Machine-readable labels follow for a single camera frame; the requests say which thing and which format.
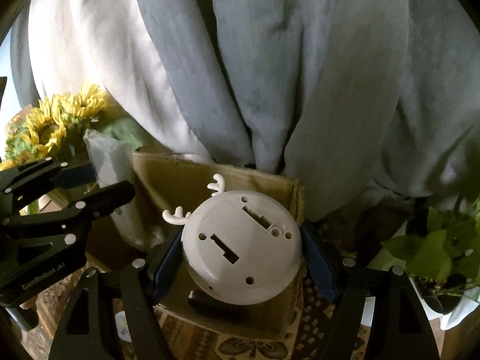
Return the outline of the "white round deer device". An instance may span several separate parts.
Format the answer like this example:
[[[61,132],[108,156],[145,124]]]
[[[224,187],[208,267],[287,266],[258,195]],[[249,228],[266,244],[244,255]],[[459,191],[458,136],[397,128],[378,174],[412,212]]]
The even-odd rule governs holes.
[[[266,302],[284,291],[302,259],[299,226],[265,194],[228,191],[214,174],[211,197],[193,212],[177,207],[163,219],[182,228],[186,268],[207,295],[236,306]]]

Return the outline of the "small round white tin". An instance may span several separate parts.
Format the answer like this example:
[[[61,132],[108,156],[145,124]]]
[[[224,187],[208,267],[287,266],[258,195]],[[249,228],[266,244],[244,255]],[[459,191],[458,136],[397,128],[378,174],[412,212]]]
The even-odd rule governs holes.
[[[115,325],[119,338],[122,341],[131,343],[132,338],[128,329],[128,323],[124,311],[119,311],[115,314]]]

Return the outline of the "green plant white pot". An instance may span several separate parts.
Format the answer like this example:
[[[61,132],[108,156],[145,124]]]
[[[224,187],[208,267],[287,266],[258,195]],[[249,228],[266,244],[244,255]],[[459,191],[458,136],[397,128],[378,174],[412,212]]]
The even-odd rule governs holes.
[[[427,318],[444,331],[458,326],[479,308],[479,199],[459,196],[452,208],[417,199],[369,266],[402,268]]]

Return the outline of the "sunflower bouquet in vase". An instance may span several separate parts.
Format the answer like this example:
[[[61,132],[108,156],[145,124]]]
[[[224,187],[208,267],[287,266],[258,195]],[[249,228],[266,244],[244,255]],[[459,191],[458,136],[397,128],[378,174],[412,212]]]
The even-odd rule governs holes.
[[[105,88],[91,85],[74,94],[45,97],[12,118],[1,169],[46,158],[71,165],[91,161],[91,181],[47,194],[54,207],[64,208],[72,197],[124,180],[134,183],[133,154],[151,141]]]

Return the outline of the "patterned table runner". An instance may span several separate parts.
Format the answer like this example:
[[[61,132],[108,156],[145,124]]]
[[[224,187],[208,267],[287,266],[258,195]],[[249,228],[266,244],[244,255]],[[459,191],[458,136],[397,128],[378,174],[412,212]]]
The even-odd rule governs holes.
[[[33,359],[49,357],[61,312],[83,271],[77,270],[38,296],[39,325],[20,333]],[[175,359],[314,359],[326,344],[334,308],[310,279],[303,279],[292,320],[276,340],[219,333],[179,319],[160,306],[154,312]]]

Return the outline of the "brown cardboard box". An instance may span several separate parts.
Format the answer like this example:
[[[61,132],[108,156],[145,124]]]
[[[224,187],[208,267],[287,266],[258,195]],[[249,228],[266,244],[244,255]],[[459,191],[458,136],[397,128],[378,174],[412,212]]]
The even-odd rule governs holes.
[[[160,305],[216,332],[276,340],[299,293],[303,187],[295,178],[136,153],[158,211],[182,208],[179,272]]]

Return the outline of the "pink sheer curtain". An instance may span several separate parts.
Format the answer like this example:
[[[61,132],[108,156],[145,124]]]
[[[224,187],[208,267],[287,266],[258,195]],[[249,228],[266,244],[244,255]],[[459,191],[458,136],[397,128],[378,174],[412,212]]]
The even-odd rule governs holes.
[[[170,152],[211,160],[181,114],[137,0],[31,0],[28,48],[41,97],[103,86]]]

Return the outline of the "grey curtain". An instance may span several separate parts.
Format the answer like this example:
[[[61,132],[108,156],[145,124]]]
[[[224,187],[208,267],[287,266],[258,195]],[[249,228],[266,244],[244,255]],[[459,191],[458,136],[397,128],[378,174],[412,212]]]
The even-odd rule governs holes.
[[[31,0],[1,0],[21,104],[38,98]],[[300,179],[306,216],[479,195],[479,4],[137,0],[211,159]]]

